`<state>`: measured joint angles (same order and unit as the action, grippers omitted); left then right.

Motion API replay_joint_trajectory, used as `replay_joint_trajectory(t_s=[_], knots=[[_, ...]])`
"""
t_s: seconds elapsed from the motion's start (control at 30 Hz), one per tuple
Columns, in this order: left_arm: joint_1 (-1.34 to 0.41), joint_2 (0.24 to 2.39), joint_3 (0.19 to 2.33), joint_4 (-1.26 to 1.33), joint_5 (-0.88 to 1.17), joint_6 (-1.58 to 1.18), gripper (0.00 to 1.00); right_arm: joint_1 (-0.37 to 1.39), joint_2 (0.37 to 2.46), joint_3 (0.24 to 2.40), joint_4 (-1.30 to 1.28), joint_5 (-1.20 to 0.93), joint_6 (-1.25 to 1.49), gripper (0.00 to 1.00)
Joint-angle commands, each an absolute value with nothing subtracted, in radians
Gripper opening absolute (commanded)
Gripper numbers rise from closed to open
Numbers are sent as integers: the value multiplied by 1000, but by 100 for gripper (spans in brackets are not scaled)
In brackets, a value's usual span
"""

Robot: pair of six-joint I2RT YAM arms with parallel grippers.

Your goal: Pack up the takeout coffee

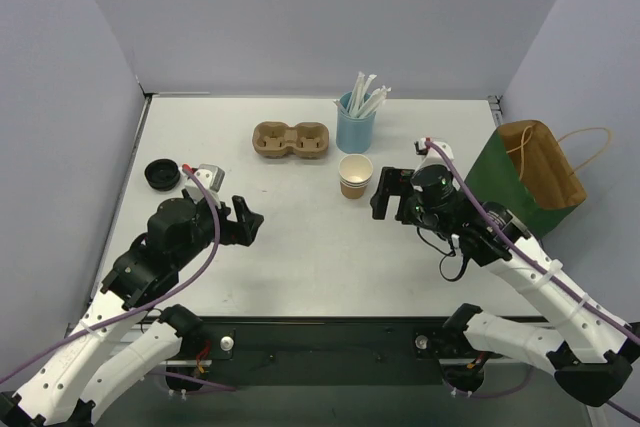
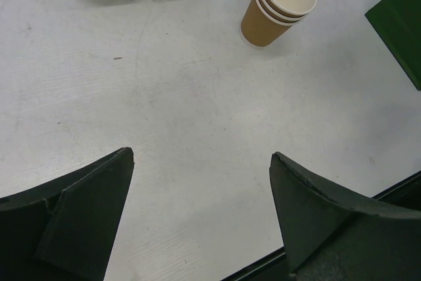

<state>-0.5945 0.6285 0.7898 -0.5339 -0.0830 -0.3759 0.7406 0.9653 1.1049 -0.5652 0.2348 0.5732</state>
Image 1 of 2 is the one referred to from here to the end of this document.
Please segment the brown paper cup stack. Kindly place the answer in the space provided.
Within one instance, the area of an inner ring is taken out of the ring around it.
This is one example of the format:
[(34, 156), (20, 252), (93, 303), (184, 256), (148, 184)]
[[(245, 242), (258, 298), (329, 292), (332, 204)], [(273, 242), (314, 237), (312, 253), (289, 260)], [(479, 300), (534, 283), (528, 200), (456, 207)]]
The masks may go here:
[(371, 160), (362, 154), (346, 155), (339, 163), (340, 190), (350, 200), (363, 196), (373, 175)]

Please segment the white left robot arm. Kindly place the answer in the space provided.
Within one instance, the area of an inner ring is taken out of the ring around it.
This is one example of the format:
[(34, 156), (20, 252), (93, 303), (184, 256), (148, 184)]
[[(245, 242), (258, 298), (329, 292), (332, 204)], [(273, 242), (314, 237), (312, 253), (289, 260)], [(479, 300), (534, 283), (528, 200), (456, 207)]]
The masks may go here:
[(232, 207), (210, 195), (162, 202), (145, 233), (114, 262), (92, 304), (63, 346), (14, 392), (1, 395), (7, 426), (92, 426), (106, 408), (158, 363), (195, 356), (203, 345), (201, 320), (181, 305), (118, 354), (113, 348), (156, 301), (167, 300), (179, 273), (204, 249), (250, 246), (264, 221), (243, 197)]

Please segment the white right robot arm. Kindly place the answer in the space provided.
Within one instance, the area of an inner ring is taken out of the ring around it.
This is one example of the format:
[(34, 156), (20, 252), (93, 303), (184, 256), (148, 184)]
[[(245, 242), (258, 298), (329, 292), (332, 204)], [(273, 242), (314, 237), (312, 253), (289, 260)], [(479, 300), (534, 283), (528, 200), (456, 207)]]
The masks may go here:
[(385, 218), (392, 197), (400, 200), (397, 221), (447, 241), (465, 263), (509, 284), (549, 324), (510, 321), (465, 303), (443, 325), (450, 352), (473, 349), (526, 363), (591, 407), (622, 389), (639, 357), (638, 325), (614, 318), (580, 290), (512, 212), (496, 202), (471, 201), (441, 164), (383, 168), (370, 201), (374, 219)]

